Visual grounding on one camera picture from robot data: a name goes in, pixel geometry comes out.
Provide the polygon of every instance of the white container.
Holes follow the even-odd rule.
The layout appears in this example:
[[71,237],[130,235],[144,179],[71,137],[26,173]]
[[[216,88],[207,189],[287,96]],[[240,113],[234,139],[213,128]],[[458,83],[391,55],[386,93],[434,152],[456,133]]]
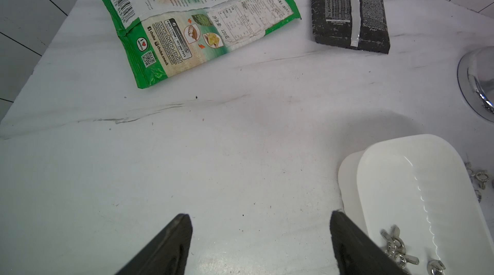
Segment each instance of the white container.
[[379,247],[397,225],[412,274],[439,259],[447,275],[493,275],[494,243],[463,161],[445,140],[418,135],[349,155],[338,172],[347,216]]

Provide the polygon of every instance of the white marble surface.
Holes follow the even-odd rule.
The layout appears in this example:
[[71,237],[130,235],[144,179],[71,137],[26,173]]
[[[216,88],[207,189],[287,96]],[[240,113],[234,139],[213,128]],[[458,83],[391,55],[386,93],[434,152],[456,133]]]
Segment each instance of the white marble surface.
[[430,133],[494,171],[494,124],[456,81],[493,19],[385,0],[380,55],[314,43],[295,1],[301,21],[141,90],[101,0],[78,0],[0,125],[0,273],[112,274],[185,212],[187,274],[337,274],[345,156]]

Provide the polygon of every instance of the green chip bag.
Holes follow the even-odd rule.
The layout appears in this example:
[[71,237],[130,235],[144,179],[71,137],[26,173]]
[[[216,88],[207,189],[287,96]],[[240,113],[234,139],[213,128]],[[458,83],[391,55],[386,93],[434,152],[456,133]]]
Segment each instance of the green chip bag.
[[103,0],[139,88],[300,18],[293,0]]

